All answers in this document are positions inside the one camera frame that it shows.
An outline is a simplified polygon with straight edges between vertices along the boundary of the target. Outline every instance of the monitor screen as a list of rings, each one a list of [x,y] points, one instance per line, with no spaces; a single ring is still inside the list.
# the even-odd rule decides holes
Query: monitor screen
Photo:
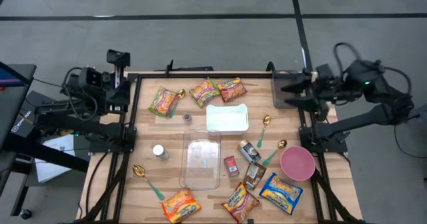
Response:
[[[20,87],[24,86],[24,82],[10,74],[4,69],[0,69],[0,87]]]
[[[22,87],[29,84],[31,84],[30,80],[0,62],[0,87]]]

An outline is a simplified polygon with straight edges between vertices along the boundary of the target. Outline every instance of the spoon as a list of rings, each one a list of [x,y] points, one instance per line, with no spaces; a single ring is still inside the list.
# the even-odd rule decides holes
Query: spoon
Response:
[[[280,149],[283,149],[283,148],[285,148],[285,146],[288,144],[288,142],[286,141],[286,140],[281,140],[281,141],[279,141],[279,144],[278,144],[278,149],[277,150],[275,150],[274,152],[273,152],[273,154],[272,155],[270,155],[270,157],[268,157],[268,159],[266,159],[263,163],[262,163],[262,165],[263,166],[267,166],[269,163],[270,163],[270,161],[273,159],[273,157],[274,157],[274,155],[280,150]]]
[[[155,188],[155,187],[153,186],[153,184],[151,184],[151,183],[148,181],[147,177],[145,177],[145,169],[144,169],[144,168],[142,168],[142,166],[140,166],[140,165],[133,165],[132,169],[133,169],[133,172],[134,172],[138,177],[143,177],[143,178],[147,181],[148,185],[153,189],[153,191],[155,192],[155,194],[157,195],[157,197],[160,199],[160,201],[163,201],[163,200],[165,199],[165,197],[160,193],[160,191],[159,191],[159,190],[157,190],[157,188]]]
[[[262,129],[260,139],[258,140],[258,144],[256,145],[257,147],[261,147],[262,139],[264,138],[264,131],[266,130],[266,127],[267,127],[271,122],[272,122],[272,117],[270,117],[270,115],[266,115],[266,116],[264,117],[264,120],[262,121],[262,123],[264,124],[264,128]]]
[[[179,98],[179,100],[181,100],[184,97],[185,97],[185,90],[181,89],[181,91],[178,91],[178,98]]]

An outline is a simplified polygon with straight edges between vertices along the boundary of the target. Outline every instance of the white bottle cap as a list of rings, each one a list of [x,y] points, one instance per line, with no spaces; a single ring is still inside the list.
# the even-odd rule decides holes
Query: white bottle cap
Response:
[[[153,147],[153,153],[156,156],[162,155],[164,151],[165,151],[165,149],[161,145],[155,145]]]

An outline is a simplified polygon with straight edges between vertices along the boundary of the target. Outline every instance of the ramen noodle packet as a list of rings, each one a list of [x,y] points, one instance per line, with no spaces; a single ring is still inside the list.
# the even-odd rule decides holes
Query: ramen noodle packet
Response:
[[[179,223],[201,208],[189,189],[186,188],[178,191],[173,197],[163,202],[161,206],[163,213],[171,223]]]
[[[220,91],[218,91],[216,86],[209,79],[200,83],[194,87],[194,89],[190,89],[189,93],[195,99],[199,107],[203,107],[211,99],[220,95]]]
[[[218,84],[218,89],[221,92],[222,100],[224,102],[231,101],[232,99],[247,92],[239,77],[234,80]]]
[[[176,92],[160,87],[148,109],[160,117],[172,117],[178,101],[179,97]]]
[[[237,223],[242,223],[249,215],[249,212],[259,204],[260,201],[258,201],[251,193],[246,191],[246,188],[242,183],[239,183],[232,196],[226,203],[222,203],[222,206],[227,209]]]
[[[275,173],[268,179],[260,196],[270,200],[287,214],[292,215],[302,194],[302,188],[286,183]]]

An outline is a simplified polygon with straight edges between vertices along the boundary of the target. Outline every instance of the transparent plastic box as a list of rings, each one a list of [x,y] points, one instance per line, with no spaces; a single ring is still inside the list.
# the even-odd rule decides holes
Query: transparent plastic box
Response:
[[[179,184],[182,187],[208,190],[220,186],[221,133],[190,129],[183,134],[183,151]]]

